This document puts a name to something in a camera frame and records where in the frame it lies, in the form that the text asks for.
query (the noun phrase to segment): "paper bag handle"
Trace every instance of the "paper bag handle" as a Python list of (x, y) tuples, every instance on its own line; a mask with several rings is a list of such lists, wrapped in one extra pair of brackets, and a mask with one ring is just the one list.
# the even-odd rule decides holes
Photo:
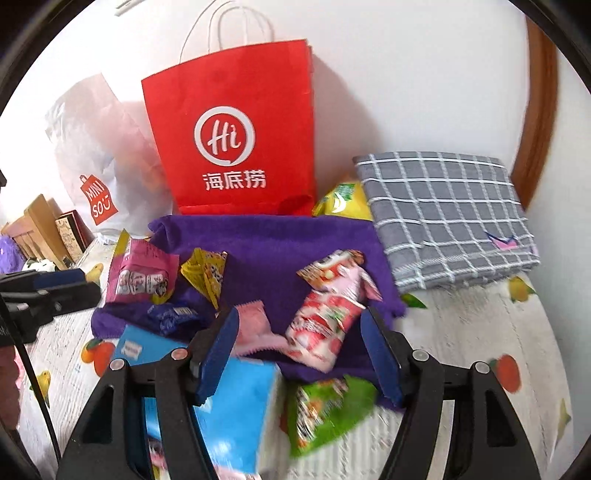
[[(212, 5), (213, 5), (213, 4), (216, 2), (216, 1), (217, 1), (217, 0), (212, 0), (212, 2), (210, 2), (210, 3), (209, 3), (209, 4), (208, 4), (208, 5), (207, 5), (207, 6), (206, 6), (206, 7), (205, 7), (205, 8), (204, 8), (202, 11), (201, 11), (201, 13), (200, 13), (200, 14), (197, 16), (197, 19), (195, 20), (195, 22), (194, 22), (194, 23), (193, 23), (193, 25), (191, 26), (191, 29), (189, 30), (189, 33), (187, 34), (187, 37), (185, 37), (185, 40), (184, 40), (184, 42), (183, 42), (183, 46), (181, 47), (181, 52), (180, 52), (180, 54), (178, 55), (178, 62), (179, 62), (179, 63), (181, 63), (181, 61), (182, 61), (182, 59), (183, 59), (183, 51), (184, 51), (184, 49), (185, 49), (185, 46), (187, 45), (187, 42), (188, 42), (188, 40), (189, 40), (189, 37), (191, 36), (191, 33), (193, 32), (193, 30), (194, 30), (194, 29), (195, 29), (195, 27), (197, 26), (197, 23), (199, 22), (199, 20), (201, 19), (201, 17), (202, 17), (202, 16), (205, 14), (205, 12), (206, 12), (206, 11), (207, 11), (207, 10), (208, 10), (208, 9), (209, 9), (209, 8), (210, 8), (210, 7), (211, 7), (211, 6), (212, 6)], [(228, 8), (228, 9), (227, 9), (225, 12), (222, 12), (222, 14), (220, 15), (220, 21), (221, 21), (222, 17), (223, 17), (223, 16), (224, 16), (226, 13), (228, 13), (229, 11), (231, 11), (231, 10), (234, 10), (234, 9), (237, 9), (237, 8), (241, 9), (241, 10), (242, 10), (242, 14), (243, 14), (243, 22), (242, 22), (242, 25), (243, 25), (243, 33), (244, 33), (244, 44), (245, 44), (245, 45), (248, 45), (248, 19), (247, 19), (247, 17), (246, 17), (246, 10), (250, 10), (251, 12), (253, 12), (253, 13), (255, 14), (255, 15), (254, 15), (254, 17), (255, 17), (256, 23), (258, 24), (259, 28), (261, 29), (261, 32), (263, 33), (263, 35), (264, 35), (264, 33), (265, 33), (265, 29), (263, 28), (263, 25), (261, 24), (261, 20), (259, 19), (259, 15), (260, 15), (260, 13), (259, 13), (259, 12), (257, 12), (256, 10), (254, 10), (254, 9), (253, 9), (253, 8), (251, 8), (251, 7), (246, 7), (246, 6), (245, 6), (245, 5), (244, 5), (244, 4), (243, 4), (241, 1), (238, 1), (238, 0), (227, 0), (227, 1), (225, 1), (224, 3), (222, 3), (221, 5), (219, 5), (219, 6), (218, 6), (218, 7), (217, 7), (217, 8), (216, 8), (214, 11), (213, 11), (213, 13), (212, 13), (212, 16), (209, 18), (209, 26), (208, 26), (208, 28), (207, 28), (207, 53), (208, 53), (208, 54), (212, 52), (212, 25), (213, 25), (213, 19), (214, 19), (214, 17), (215, 17), (215, 15), (216, 15), (216, 13), (217, 13), (217, 12), (218, 12), (218, 11), (219, 11), (219, 10), (220, 10), (222, 7), (225, 7), (225, 6), (226, 6), (226, 5), (228, 5), (228, 4), (236, 4), (236, 6), (235, 6), (235, 7)], [(269, 35), (269, 37), (270, 37), (270, 38), (269, 38), (269, 41), (273, 41), (273, 33), (272, 33), (272, 29), (270, 29), (270, 30), (271, 30), (271, 33), (270, 33), (270, 35)], [(221, 37), (220, 37), (220, 36), (218, 37), (218, 39), (219, 39), (219, 43), (220, 43), (220, 49), (221, 49), (221, 44), (222, 44), (222, 42), (221, 42)]]

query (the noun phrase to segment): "white wall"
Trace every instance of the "white wall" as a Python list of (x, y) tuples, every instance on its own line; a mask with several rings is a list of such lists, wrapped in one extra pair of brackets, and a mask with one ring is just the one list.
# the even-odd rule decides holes
[[(0, 220), (13, 220), (44, 193), (62, 209), (43, 116), (76, 81), (103, 72), (130, 113), (150, 129), (140, 80), (173, 65), (205, 0), (145, 0), (121, 17), (120, 0), (96, 0), (46, 48), (0, 117), (0, 168), (8, 185)], [(275, 38), (314, 48), (319, 191), (354, 155), (444, 150), (512, 164), (527, 101), (522, 14), (507, 0), (245, 0), (266, 15)], [(241, 42), (241, 13), (223, 19), (224, 46)], [(256, 41), (256, 23), (249, 31)], [(206, 22), (185, 58), (206, 52)]]
[(542, 259), (531, 279), (562, 353), (578, 452), (591, 434), (591, 95), (559, 62), (553, 140), (528, 211)]

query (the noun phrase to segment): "gray plaid cloth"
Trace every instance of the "gray plaid cloth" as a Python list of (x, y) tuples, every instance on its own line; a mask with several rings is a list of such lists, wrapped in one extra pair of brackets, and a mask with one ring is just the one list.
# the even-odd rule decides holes
[(401, 293), (484, 284), (540, 262), (498, 159), (388, 152), (353, 161)]

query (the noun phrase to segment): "candy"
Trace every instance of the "candy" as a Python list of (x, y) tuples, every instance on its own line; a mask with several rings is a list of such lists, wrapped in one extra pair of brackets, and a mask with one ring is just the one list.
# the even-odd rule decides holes
[(286, 338), (271, 331), (262, 301), (237, 305), (240, 326), (232, 356), (244, 356), (261, 350), (279, 350), (287, 347)]
[(203, 318), (189, 307), (179, 307), (171, 304), (152, 305), (148, 309), (148, 317), (160, 324), (160, 333), (170, 335), (179, 325), (187, 322), (198, 322)]
[(348, 375), (343, 380), (291, 384), (287, 400), (291, 455), (310, 453), (350, 431), (372, 412), (377, 393), (367, 380)]
[(106, 301), (166, 302), (174, 291), (178, 255), (163, 252), (123, 230), (109, 268)]
[(363, 309), (363, 305), (343, 295), (311, 292), (285, 332), (289, 346), (283, 353), (329, 372), (345, 334)]
[(322, 372), (333, 368), (345, 334), (365, 308), (359, 301), (382, 300), (361, 267), (364, 260), (357, 250), (337, 250), (298, 271), (314, 290), (285, 333), (287, 356)]
[(226, 252), (208, 252), (196, 248), (191, 258), (181, 265), (182, 275), (213, 304), (216, 310), (219, 310), (223, 271), (227, 258)]

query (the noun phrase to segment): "green snack bag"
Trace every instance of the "green snack bag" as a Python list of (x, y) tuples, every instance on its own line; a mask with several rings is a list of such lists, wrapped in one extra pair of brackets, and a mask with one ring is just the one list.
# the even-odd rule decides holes
[(371, 413), (377, 394), (370, 382), (349, 375), (311, 385), (291, 384), (287, 404), (291, 456), (310, 453), (347, 433)]

